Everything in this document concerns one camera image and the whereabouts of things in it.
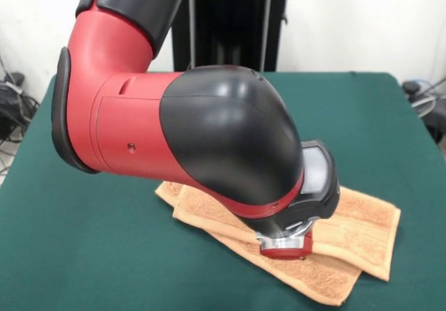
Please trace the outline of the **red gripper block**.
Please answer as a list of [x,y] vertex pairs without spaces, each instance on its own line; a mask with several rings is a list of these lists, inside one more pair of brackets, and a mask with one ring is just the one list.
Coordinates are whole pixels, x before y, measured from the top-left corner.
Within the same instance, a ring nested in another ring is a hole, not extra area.
[[302,259],[313,252],[312,230],[282,238],[259,237],[261,255],[271,259]]

